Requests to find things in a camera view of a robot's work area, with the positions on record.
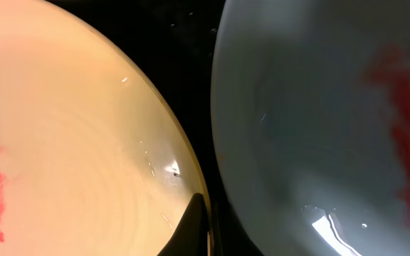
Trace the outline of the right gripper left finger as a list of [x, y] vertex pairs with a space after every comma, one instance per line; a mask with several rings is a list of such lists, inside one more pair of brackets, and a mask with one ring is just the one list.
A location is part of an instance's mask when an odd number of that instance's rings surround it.
[[204, 197], [195, 193], [159, 256], [207, 256], [209, 221]]

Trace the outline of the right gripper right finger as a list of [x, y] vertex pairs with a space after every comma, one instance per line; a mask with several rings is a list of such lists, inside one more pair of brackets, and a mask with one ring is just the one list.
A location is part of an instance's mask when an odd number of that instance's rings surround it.
[[263, 256], [229, 203], [213, 204], [211, 222], [214, 256]]

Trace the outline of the yellow plate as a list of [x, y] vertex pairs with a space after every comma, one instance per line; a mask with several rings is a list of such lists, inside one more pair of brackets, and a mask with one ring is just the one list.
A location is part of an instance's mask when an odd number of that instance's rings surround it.
[[184, 130], [111, 41], [0, 1], [0, 256], [158, 255], [204, 195]]

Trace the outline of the mint plate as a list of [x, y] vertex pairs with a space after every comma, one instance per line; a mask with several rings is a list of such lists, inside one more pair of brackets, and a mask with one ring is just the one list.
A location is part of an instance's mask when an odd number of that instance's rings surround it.
[[227, 1], [227, 196], [264, 255], [410, 255], [410, 1]]

